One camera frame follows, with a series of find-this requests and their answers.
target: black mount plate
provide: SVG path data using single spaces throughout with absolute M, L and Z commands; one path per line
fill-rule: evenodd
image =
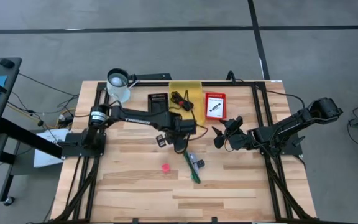
M 99 147 L 95 149 L 85 149 L 80 145 L 79 142 L 81 142 L 82 134 L 81 133 L 69 133 L 66 135 L 65 142 L 78 142 L 78 145 L 75 144 L 72 145 L 64 145 L 63 151 L 62 151 L 62 159 L 66 159 L 70 156 L 85 156 L 85 157 L 97 157 L 97 156 L 103 156 L 104 154 L 104 147 L 106 145 L 106 133 L 103 133 L 102 142 Z
M 282 149 L 281 154 L 282 155 L 293 155 L 293 156 L 299 156 L 302 155 L 302 148 L 300 145 L 294 146 L 292 143 L 296 141 L 299 138 L 298 134 L 293 134 L 288 142 L 287 145 Z

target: white paper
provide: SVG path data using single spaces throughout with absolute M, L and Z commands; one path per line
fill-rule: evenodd
M 57 141 L 64 141 L 66 139 L 66 134 L 69 132 L 67 128 L 65 129 L 51 129 L 49 131 L 45 131 L 42 133 L 37 133 L 38 136 L 41 138 L 44 138 L 52 143 L 56 143 Z M 44 167 L 44 166 L 50 166 L 53 164 L 58 164 L 63 162 L 63 160 L 56 158 L 54 156 L 51 156 L 49 154 L 46 154 L 38 149 L 35 150 L 34 154 L 34 167 Z
M 206 115 L 214 118 L 223 117 L 223 99 L 208 98 L 208 108 Z

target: yellow tray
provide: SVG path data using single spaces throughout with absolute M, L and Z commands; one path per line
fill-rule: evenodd
M 197 124 L 204 125 L 205 123 L 205 108 L 204 108 L 204 97 L 203 97 L 203 86 L 200 81 L 173 81 L 169 83 L 169 107 L 170 111 L 181 114 L 183 119 L 193 119 L 191 111 L 185 111 L 183 108 L 174 109 L 171 107 L 178 108 L 179 105 L 173 103 L 171 94 L 177 91 L 182 97 L 185 97 L 185 92 L 188 90 L 189 101 L 194 104 L 193 112 L 196 118 Z

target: white mug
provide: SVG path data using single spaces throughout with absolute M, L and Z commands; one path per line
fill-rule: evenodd
M 128 73 L 120 68 L 114 68 L 107 74 L 107 92 L 110 97 L 121 103 L 130 97 L 128 90 Z

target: red card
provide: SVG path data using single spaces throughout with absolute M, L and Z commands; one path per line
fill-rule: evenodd
M 206 93 L 205 94 L 205 116 L 206 119 L 226 118 L 226 94 Z

